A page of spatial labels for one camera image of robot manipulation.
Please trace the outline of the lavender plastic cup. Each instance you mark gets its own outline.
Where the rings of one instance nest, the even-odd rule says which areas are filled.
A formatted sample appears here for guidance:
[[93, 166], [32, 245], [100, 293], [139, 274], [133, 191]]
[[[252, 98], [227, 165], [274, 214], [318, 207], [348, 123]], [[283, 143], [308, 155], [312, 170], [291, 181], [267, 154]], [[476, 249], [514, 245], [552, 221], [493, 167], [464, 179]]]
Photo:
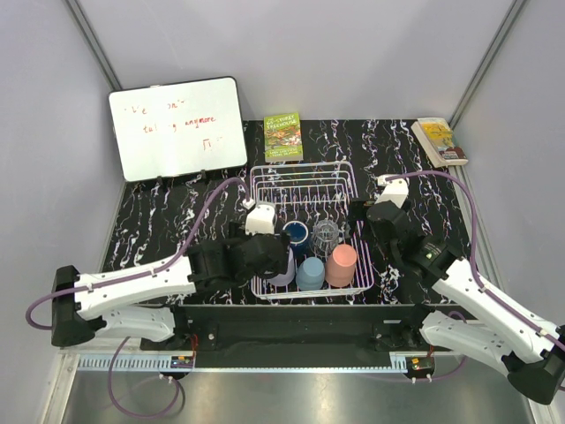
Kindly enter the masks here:
[[267, 282], [275, 287], [288, 286], [295, 278], [296, 275], [296, 264], [294, 259], [293, 250], [290, 248], [288, 250], [288, 264], [285, 273], [278, 274], [272, 278], [269, 278]]

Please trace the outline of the dark blue ceramic mug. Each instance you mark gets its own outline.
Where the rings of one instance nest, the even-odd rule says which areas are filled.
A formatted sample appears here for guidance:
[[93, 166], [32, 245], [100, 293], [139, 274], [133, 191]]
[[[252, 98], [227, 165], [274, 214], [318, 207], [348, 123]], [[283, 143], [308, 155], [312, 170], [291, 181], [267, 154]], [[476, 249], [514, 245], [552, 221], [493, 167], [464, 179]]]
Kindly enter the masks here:
[[287, 222], [282, 230], [290, 238], [290, 247], [296, 257], [304, 255], [310, 238], [310, 231], [305, 223], [294, 220]]

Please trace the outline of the light blue plastic cup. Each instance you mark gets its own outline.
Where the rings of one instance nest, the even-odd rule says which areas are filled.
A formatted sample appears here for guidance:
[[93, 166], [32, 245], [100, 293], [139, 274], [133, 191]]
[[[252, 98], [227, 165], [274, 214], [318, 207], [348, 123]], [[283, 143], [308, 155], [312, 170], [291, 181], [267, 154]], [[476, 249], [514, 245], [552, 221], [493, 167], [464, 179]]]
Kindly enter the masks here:
[[317, 257], [305, 259], [298, 268], [296, 284], [301, 291], [317, 291], [325, 281], [325, 265]]

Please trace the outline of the pink plastic cup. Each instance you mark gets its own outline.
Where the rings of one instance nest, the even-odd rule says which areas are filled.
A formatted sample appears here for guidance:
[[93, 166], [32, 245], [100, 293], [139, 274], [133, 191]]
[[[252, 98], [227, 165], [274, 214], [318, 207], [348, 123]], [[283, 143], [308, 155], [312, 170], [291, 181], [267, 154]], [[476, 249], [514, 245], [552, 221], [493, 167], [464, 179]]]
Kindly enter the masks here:
[[343, 288], [353, 281], [358, 261], [357, 251], [350, 245], [338, 245], [326, 262], [325, 278], [332, 287]]

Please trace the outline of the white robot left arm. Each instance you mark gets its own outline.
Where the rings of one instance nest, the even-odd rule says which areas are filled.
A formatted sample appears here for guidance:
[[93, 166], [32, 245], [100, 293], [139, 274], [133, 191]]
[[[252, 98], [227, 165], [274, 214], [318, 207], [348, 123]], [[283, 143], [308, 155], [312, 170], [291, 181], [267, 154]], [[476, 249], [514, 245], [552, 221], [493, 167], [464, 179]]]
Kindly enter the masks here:
[[224, 240], [206, 239], [179, 257], [106, 274], [81, 274], [72, 265], [56, 271], [51, 301], [51, 343], [81, 345], [97, 336], [141, 337], [184, 348], [191, 329], [172, 310], [153, 313], [142, 302], [173, 295], [218, 292], [269, 279], [288, 269], [290, 237], [246, 234], [235, 224]]

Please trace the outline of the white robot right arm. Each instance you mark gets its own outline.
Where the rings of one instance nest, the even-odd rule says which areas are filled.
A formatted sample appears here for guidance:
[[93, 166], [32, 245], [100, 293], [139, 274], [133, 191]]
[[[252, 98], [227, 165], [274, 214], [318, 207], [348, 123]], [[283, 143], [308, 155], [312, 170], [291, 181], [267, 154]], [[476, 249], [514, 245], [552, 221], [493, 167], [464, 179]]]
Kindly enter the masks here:
[[488, 365], [528, 399], [549, 405], [564, 382], [564, 328], [521, 306], [489, 283], [447, 241], [415, 228], [392, 201], [355, 199], [351, 225], [405, 275], [454, 301], [481, 322], [456, 321], [426, 306], [415, 307], [401, 327], [403, 344], [445, 347]]

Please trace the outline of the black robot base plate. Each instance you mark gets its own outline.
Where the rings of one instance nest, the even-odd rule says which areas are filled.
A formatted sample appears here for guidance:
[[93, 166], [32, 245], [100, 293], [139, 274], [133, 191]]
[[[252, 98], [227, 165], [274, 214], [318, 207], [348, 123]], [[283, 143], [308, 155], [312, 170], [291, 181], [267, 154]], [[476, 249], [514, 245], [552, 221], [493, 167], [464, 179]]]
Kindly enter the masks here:
[[408, 326], [414, 306], [173, 307], [175, 335], [142, 339], [144, 351], [196, 349], [198, 367], [320, 368], [382, 366], [391, 352], [429, 352]]

